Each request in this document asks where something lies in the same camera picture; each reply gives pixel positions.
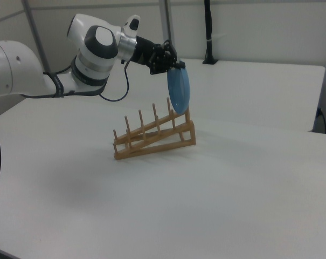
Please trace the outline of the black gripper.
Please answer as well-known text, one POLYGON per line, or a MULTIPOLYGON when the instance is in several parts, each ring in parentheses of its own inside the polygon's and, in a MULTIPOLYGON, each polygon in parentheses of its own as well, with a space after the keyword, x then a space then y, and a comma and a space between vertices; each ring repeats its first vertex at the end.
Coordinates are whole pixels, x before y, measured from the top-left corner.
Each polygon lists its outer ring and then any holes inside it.
POLYGON ((151 75, 167 73, 172 68, 186 67, 185 63, 178 59, 177 51, 169 40, 156 44, 139 36, 136 37, 134 62, 147 66, 151 75))

